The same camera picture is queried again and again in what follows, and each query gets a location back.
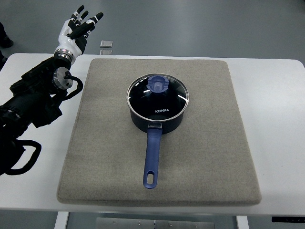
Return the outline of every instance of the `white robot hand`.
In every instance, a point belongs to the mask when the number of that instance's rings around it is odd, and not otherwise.
[[[88,11],[80,15],[83,9],[84,6],[79,7],[71,18],[65,21],[58,37],[59,46],[54,54],[54,56],[67,58],[71,64],[74,64],[76,58],[84,53],[88,36],[103,16],[100,12],[82,24],[81,22],[88,15]]]

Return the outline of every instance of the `black cable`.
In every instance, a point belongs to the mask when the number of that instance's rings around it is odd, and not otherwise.
[[[76,89],[71,92],[70,94],[68,94],[64,99],[63,101],[65,100],[68,100],[68,99],[71,99],[72,97],[76,96],[79,92],[82,91],[82,88],[83,88],[83,83],[82,81],[75,77],[75,76],[72,76],[70,72],[66,72],[66,76],[64,77],[65,79],[71,79],[71,80],[74,80],[77,82],[77,86],[76,86]]]
[[[7,175],[11,175],[11,176],[24,174],[27,171],[29,171],[36,163],[39,154],[41,152],[41,145],[38,142],[32,140],[15,140],[15,144],[20,146],[32,146],[36,149],[33,152],[32,156],[30,157],[30,160],[25,164],[23,168],[17,168],[17,169],[11,168],[5,172]]]

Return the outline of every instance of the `robot finger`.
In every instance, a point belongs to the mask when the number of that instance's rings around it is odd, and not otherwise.
[[[81,25],[82,20],[84,20],[84,18],[87,17],[88,13],[89,12],[86,10],[85,13],[83,13],[82,16],[76,20],[76,22],[75,22],[76,26]]]
[[[88,19],[85,23],[78,26],[69,35],[71,39],[78,39],[79,37],[85,35],[88,31],[92,31],[95,27],[94,25],[102,18],[103,13],[98,13],[94,17]]]
[[[89,35],[91,34],[91,31],[95,29],[95,26],[93,26],[89,31],[87,31],[85,34],[84,34],[84,38],[87,39],[89,37]]]
[[[79,17],[80,15],[80,12],[83,11],[85,7],[82,5],[80,6],[70,17],[70,20],[73,21],[74,23],[76,22],[77,18]]]

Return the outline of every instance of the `navy blue pot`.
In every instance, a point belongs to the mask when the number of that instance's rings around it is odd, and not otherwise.
[[[143,184],[157,185],[162,134],[176,129],[189,102],[189,93],[178,79],[166,74],[148,74],[135,80],[127,91],[133,123],[147,133]]]

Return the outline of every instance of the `person's leg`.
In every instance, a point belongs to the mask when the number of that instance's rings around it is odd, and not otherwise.
[[[4,26],[0,22],[0,40],[2,40],[5,37],[6,37],[6,33],[5,33],[5,30],[4,30]]]
[[[7,58],[3,56],[2,52],[0,51],[0,70],[3,68]]]
[[[6,35],[4,26],[0,22],[0,46],[3,48],[9,48],[14,44],[14,42]]]

